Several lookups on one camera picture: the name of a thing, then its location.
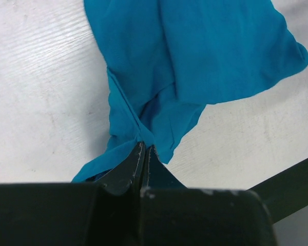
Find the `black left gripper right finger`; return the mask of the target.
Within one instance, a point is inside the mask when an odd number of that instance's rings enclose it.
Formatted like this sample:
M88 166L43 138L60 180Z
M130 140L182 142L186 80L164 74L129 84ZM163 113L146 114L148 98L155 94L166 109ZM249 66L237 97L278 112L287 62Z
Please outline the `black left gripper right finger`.
M159 160L155 146L146 150L143 167L143 187L154 189L186 189Z

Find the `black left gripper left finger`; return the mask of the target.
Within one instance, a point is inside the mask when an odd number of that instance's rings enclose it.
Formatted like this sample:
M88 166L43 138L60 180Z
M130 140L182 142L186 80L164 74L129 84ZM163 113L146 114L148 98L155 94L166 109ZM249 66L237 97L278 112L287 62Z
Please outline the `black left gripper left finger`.
M100 185L104 190L109 194L122 196L130 187L138 183L143 169L145 152L145 143L138 142L124 161L100 178Z

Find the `teal t shirt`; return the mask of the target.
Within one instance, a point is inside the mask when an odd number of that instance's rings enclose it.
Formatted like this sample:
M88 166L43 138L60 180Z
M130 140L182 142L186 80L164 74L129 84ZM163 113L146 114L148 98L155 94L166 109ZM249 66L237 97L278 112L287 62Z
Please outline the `teal t shirt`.
M106 151L75 182L115 168L142 141L168 163L207 105L254 96L308 65L271 1L85 1L107 65Z

